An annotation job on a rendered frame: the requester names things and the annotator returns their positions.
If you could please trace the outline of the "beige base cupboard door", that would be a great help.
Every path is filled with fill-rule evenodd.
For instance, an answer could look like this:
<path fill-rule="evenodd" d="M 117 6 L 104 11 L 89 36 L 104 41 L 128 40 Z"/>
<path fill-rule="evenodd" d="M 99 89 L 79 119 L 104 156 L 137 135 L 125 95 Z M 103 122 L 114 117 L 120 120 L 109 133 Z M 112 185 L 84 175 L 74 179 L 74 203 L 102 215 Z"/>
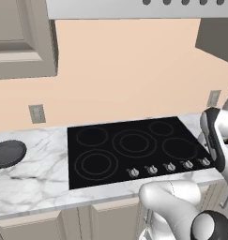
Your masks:
<path fill-rule="evenodd" d="M 220 181 L 216 184 L 200 187 L 201 201 L 197 206 L 197 209 L 202 212 L 204 210 L 222 211 L 220 204 L 225 197 L 221 194 L 225 191 L 225 183 Z"/>
<path fill-rule="evenodd" d="M 93 240 L 136 240 L 139 198 L 91 206 Z"/>
<path fill-rule="evenodd" d="M 67 240 L 60 211 L 0 220 L 3 240 Z"/>

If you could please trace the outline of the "black frying pan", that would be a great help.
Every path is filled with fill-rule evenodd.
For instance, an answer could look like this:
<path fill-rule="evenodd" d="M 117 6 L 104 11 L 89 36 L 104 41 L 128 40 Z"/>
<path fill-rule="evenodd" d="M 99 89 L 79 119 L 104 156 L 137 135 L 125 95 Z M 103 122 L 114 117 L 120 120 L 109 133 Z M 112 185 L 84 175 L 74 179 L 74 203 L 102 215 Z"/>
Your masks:
<path fill-rule="evenodd" d="M 0 170 L 12 167 L 25 157 L 27 147 L 24 142 L 8 140 L 0 142 Z"/>

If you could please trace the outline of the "grey range hood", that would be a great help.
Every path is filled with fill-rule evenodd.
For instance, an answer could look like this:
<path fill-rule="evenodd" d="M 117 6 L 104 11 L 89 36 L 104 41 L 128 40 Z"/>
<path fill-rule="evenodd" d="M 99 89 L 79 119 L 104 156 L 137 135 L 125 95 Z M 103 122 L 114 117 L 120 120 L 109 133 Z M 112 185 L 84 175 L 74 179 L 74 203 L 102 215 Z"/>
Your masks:
<path fill-rule="evenodd" d="M 228 0 L 46 0 L 51 20 L 228 18 Z"/>

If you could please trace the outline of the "black hob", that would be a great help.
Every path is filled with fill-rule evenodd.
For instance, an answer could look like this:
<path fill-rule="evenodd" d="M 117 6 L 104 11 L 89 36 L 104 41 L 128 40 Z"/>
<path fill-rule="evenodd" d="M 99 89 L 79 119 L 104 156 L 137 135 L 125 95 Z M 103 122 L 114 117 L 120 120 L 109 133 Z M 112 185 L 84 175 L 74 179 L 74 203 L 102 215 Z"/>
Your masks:
<path fill-rule="evenodd" d="M 205 167 L 199 158 L 207 158 Z M 189 160 L 192 169 L 182 161 Z M 164 165 L 173 163 L 174 172 Z M 154 165 L 156 175 L 146 167 Z M 135 120 L 68 129 L 68 185 L 71 189 L 210 169 L 214 161 L 178 117 Z M 137 169 L 132 178 L 128 169 Z"/>

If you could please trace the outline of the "beige wall cupboard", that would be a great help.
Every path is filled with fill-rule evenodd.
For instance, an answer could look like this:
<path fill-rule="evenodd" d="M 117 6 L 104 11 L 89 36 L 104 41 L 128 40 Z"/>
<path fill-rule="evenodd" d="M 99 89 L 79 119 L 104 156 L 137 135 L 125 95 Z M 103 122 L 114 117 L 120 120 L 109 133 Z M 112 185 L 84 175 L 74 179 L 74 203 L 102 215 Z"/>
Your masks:
<path fill-rule="evenodd" d="M 55 22 L 46 0 L 0 0 L 0 80 L 56 76 Z"/>

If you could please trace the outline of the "grey wall socket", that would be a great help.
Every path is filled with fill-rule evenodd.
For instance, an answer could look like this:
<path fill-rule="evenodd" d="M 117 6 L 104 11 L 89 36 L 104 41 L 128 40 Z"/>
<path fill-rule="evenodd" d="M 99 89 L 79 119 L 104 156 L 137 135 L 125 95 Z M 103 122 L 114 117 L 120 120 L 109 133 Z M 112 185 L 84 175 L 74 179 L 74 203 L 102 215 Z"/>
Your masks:
<path fill-rule="evenodd" d="M 220 90 L 211 90 L 208 97 L 207 106 L 215 107 L 219 101 L 219 97 L 220 97 Z"/>
<path fill-rule="evenodd" d="M 29 105 L 29 112 L 33 124 L 41 124 L 46 122 L 43 105 Z"/>

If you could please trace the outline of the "grey-brown wall cupboard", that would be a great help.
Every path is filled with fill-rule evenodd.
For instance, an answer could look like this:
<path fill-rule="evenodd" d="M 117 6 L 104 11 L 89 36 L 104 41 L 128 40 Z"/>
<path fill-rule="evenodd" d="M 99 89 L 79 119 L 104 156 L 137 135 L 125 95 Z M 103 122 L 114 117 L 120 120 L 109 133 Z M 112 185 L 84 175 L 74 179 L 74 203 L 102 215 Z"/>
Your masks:
<path fill-rule="evenodd" d="M 228 18 L 202 19 L 195 47 L 228 62 Z"/>

